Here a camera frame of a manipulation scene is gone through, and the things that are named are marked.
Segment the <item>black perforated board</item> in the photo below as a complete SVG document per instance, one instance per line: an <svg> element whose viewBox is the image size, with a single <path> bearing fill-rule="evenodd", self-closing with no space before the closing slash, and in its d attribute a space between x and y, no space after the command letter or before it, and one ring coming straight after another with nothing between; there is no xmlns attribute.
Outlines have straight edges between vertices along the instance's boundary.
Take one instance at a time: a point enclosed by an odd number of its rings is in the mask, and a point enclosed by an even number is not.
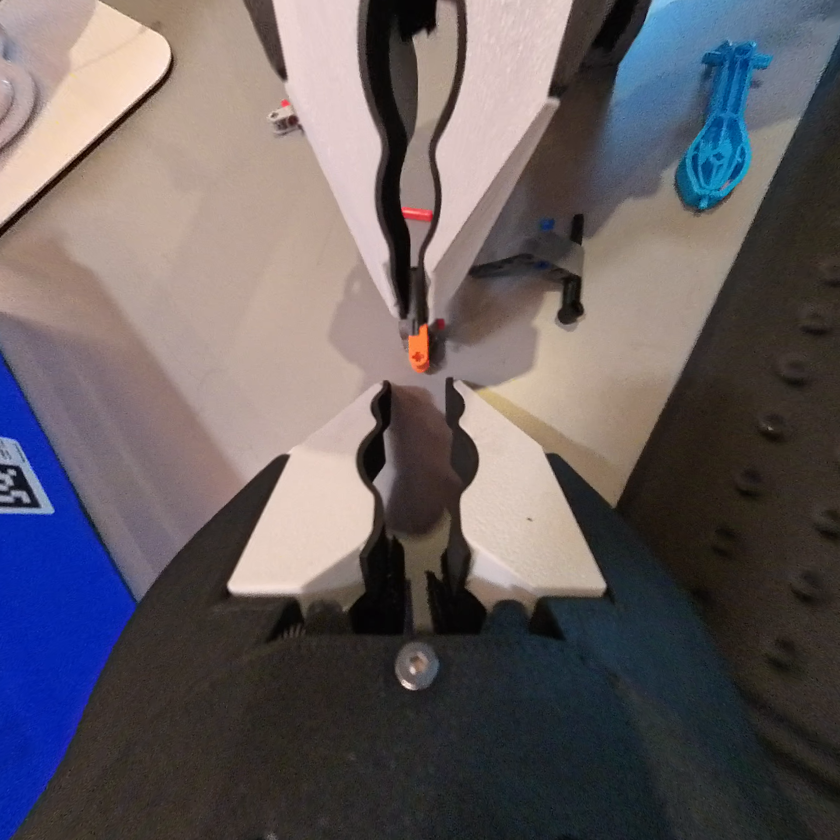
<svg viewBox="0 0 840 840"><path fill-rule="evenodd" d="M838 47L618 509L692 595L794 816L838 839Z"/></svg>

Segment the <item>translucent blue plastic tool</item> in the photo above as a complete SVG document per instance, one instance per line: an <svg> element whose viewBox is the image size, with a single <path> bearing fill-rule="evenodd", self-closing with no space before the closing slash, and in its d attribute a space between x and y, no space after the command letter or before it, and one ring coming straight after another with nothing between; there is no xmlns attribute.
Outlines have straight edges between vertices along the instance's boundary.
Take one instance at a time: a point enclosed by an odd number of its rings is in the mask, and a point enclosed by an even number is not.
<svg viewBox="0 0 840 840"><path fill-rule="evenodd" d="M755 42L723 42L701 62L712 70L705 123L675 171L675 189L682 204L705 212L720 205L745 178L751 140L744 113L752 76L772 63Z"/></svg>

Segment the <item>grey beam black axle assembly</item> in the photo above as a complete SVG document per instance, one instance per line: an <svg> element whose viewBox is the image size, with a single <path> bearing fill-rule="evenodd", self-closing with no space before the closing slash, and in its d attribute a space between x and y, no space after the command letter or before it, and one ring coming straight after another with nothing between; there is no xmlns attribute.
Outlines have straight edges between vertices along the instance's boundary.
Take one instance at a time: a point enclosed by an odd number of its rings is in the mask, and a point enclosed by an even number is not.
<svg viewBox="0 0 840 840"><path fill-rule="evenodd" d="M556 232L554 219L546 217L540 219L538 233L522 240L513 256L472 265L468 274L475 279L545 275L552 282L560 283L561 288L556 321L563 328L571 328L585 315L582 306L584 233L585 217L582 214L572 217L568 235L564 237Z"/></svg>

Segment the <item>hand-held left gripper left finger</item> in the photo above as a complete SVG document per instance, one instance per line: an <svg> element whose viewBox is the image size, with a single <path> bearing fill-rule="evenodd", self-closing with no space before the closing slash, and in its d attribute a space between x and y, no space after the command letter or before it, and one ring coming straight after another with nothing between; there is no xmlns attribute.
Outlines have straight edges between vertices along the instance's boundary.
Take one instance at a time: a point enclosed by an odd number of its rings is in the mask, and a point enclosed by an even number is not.
<svg viewBox="0 0 840 840"><path fill-rule="evenodd" d="M337 604L356 632L393 629L393 544L375 488L391 386L379 382L292 448L227 593Z"/></svg>

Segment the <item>blue plastic bin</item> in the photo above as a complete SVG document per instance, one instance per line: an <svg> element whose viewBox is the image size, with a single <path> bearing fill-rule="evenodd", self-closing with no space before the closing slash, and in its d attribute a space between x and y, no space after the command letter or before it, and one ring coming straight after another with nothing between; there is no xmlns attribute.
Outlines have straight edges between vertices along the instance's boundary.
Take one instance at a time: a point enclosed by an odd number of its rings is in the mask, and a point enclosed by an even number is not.
<svg viewBox="0 0 840 840"><path fill-rule="evenodd" d="M1 360L1 839L46 790L134 611Z"/></svg>

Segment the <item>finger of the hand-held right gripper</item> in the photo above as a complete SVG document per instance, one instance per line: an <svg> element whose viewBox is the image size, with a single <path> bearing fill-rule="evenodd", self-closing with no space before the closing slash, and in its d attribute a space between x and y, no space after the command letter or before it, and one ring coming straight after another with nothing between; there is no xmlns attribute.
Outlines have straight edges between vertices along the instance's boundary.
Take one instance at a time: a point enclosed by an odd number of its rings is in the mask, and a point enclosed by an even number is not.
<svg viewBox="0 0 840 840"><path fill-rule="evenodd" d="M409 310L401 211L408 132L393 58L395 2L274 2L284 80L362 262L389 313Z"/></svg>
<svg viewBox="0 0 840 840"><path fill-rule="evenodd" d="M421 249L428 315L447 317L560 105L572 2L460 2L457 72L429 147L436 208Z"/></svg>

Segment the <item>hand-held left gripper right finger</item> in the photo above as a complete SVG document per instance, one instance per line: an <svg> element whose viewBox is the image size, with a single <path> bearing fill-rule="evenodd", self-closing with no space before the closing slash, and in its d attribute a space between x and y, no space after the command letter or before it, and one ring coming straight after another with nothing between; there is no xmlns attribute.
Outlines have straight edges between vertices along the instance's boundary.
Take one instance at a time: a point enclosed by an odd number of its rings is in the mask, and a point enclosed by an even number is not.
<svg viewBox="0 0 840 840"><path fill-rule="evenodd" d="M450 508L440 573L426 573L436 634L478 634L504 602L526 619L553 598L597 600L607 583L549 455L462 381L446 381Z"/></svg>

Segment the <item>dark grey connector piece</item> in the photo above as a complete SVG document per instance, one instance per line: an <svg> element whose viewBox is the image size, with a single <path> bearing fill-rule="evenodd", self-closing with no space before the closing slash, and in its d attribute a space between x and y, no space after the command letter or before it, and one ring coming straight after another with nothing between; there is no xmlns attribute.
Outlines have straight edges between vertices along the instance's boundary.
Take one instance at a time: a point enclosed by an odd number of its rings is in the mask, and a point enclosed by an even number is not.
<svg viewBox="0 0 840 840"><path fill-rule="evenodd" d="M429 336L430 336L430 367L426 374L432 374L443 366L446 356L446 331L436 331L434 321L428 324ZM412 334L412 327L409 320L402 320L398 322L398 334L402 341L404 350L407 353L407 338Z"/></svg>

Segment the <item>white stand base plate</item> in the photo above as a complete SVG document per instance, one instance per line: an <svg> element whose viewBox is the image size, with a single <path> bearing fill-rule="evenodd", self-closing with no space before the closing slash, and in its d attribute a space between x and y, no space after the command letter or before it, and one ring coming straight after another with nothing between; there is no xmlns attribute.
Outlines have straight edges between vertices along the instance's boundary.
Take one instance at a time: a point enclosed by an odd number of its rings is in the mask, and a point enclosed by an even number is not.
<svg viewBox="0 0 840 840"><path fill-rule="evenodd" d="M1 230L171 65L160 34L103 2L1 2Z"/></svg>

